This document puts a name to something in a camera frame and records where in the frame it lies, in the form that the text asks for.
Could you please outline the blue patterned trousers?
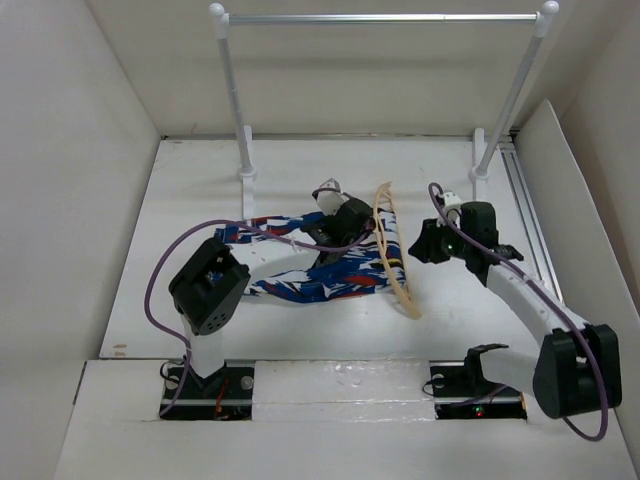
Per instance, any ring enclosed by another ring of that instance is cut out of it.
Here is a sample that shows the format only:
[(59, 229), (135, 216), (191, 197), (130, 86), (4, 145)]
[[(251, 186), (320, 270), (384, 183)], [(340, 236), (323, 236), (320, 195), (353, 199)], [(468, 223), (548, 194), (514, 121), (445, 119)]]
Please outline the blue patterned trousers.
[(276, 241), (235, 225), (218, 227), (214, 237), (230, 246), (241, 264), (249, 267), (251, 280), (244, 294), (272, 296), (297, 304), (312, 304), (378, 293), (392, 287), (384, 265), (388, 264), (397, 283), (406, 282), (402, 248), (396, 214), (378, 210), (384, 229), (386, 253), (378, 249), (376, 235), (371, 233), (359, 246), (346, 252), (337, 262), (314, 265), (318, 252), (294, 245), (294, 240), (311, 243), (301, 231), (305, 225), (319, 221), (319, 211), (291, 216), (254, 218), (252, 224), (285, 238)]

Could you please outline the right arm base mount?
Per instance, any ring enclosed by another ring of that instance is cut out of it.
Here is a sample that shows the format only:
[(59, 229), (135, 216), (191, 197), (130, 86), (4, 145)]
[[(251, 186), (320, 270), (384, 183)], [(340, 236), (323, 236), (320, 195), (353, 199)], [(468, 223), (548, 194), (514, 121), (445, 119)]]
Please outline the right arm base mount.
[(527, 420), (521, 392), (486, 380), (471, 380), (462, 362), (431, 362), (422, 392), (437, 420)]

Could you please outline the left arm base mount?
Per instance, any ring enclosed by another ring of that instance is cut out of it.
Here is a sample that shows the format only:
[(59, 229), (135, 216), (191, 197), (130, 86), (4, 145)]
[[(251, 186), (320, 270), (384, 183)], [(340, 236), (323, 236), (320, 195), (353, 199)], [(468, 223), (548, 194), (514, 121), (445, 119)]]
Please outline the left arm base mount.
[(254, 364), (228, 364), (212, 380), (202, 384), (189, 374), (178, 391), (182, 373), (181, 364), (165, 362), (160, 368), (163, 379), (160, 419), (245, 421), (252, 418)]

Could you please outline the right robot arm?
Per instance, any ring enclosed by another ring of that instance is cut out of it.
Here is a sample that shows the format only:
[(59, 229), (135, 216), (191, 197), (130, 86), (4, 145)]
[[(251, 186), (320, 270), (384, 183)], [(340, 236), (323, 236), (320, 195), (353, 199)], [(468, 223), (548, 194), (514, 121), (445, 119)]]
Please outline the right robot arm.
[(533, 396), (550, 418), (598, 411), (622, 403), (619, 342), (606, 324), (593, 325), (554, 298), (521, 267), (523, 255), (499, 240), (496, 212), (486, 201), (464, 202), (439, 184), (429, 196), (438, 213), (426, 219), (409, 253), (424, 264), (453, 258), (500, 298), (539, 347), (535, 356), (503, 344), (469, 350), (462, 381), (483, 394), (496, 384)]

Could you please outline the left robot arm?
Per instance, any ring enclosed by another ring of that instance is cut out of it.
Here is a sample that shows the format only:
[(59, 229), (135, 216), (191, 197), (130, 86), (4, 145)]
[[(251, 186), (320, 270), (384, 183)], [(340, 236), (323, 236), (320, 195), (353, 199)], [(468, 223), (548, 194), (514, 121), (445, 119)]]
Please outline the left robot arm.
[(168, 285), (184, 327), (172, 334), (185, 346), (175, 371), (175, 398), (181, 398), (186, 383), (205, 397), (222, 389), (222, 329), (244, 298), (313, 304), (369, 294), (379, 286), (371, 275), (378, 257), (373, 208), (337, 187), (321, 187), (313, 197), (316, 212), (247, 222), (210, 220), (169, 246), (174, 251), (201, 230), (215, 231)]

